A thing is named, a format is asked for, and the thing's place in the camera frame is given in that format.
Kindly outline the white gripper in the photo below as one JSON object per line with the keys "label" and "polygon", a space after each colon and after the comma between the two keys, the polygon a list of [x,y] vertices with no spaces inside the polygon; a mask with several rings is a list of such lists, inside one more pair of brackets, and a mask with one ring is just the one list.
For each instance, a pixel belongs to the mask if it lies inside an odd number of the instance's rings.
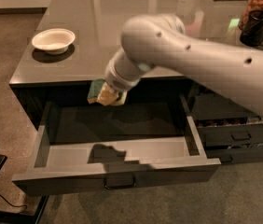
{"label": "white gripper", "polygon": [[104,72],[104,80],[97,102],[101,105],[113,104],[119,91],[129,91],[135,87],[141,77],[154,69],[153,64],[131,61],[123,48],[120,48],[109,61]]}

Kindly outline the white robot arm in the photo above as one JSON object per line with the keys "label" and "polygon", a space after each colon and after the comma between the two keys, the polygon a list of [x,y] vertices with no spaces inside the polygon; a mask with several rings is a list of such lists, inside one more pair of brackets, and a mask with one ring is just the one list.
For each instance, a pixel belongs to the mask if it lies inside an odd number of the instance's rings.
{"label": "white robot arm", "polygon": [[263,51],[185,35],[173,14],[140,15],[122,28],[121,48],[109,61],[97,101],[113,104],[157,66],[172,69],[263,117]]}

